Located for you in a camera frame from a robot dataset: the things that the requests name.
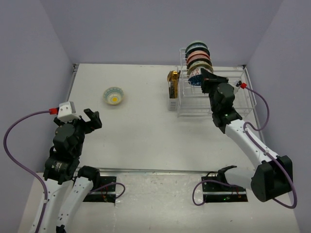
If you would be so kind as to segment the cream bowl yellow centre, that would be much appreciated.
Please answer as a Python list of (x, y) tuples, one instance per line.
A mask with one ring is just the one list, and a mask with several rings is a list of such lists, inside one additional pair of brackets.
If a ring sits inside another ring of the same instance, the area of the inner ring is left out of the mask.
[(124, 98), (124, 92), (119, 87), (110, 87), (104, 91), (103, 99), (108, 105), (118, 105)]

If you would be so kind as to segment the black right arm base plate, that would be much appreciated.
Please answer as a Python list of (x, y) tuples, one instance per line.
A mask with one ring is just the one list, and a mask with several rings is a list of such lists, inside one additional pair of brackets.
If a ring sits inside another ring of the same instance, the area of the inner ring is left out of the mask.
[(214, 182), (202, 183), (205, 203), (248, 202), (246, 189), (223, 186)]

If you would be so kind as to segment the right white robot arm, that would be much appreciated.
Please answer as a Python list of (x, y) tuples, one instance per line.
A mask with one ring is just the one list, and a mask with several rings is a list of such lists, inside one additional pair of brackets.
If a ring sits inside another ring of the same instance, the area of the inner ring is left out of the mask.
[(297, 193), (291, 159), (268, 148), (253, 133), (258, 129), (250, 122), (244, 121), (233, 107), (236, 90), (250, 88), (242, 82), (231, 85), (228, 78), (212, 74), (205, 69), (201, 69), (201, 75), (201, 89), (204, 94), (208, 94), (214, 125), (239, 146), (255, 167), (254, 175), (237, 175), (227, 173), (226, 169), (219, 170), (221, 176), (217, 178), (217, 186), (223, 191), (233, 186), (249, 188), (261, 202), (276, 200), (277, 197), (292, 192), (293, 203), (283, 203), (282, 206), (295, 208)]

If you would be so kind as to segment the blue triangle pattern bowl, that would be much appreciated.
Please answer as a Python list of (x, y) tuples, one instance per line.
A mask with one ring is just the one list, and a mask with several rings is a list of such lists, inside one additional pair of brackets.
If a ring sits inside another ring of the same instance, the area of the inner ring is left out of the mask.
[(202, 72), (201, 72), (202, 67), (198, 67), (194, 69), (188, 79), (188, 83), (192, 86), (201, 86), (201, 81), (202, 81)]

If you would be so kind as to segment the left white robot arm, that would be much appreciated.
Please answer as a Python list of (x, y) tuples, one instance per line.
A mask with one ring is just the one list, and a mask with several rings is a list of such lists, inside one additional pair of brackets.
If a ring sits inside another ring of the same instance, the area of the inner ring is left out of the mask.
[(53, 138), (50, 155), (45, 162), (43, 196), (32, 233), (67, 233), (72, 220), (89, 191), (101, 185), (99, 170), (83, 166), (76, 171), (82, 154), (85, 135), (102, 127), (99, 112), (85, 109), (89, 121), (60, 107), (54, 118), (58, 126)]

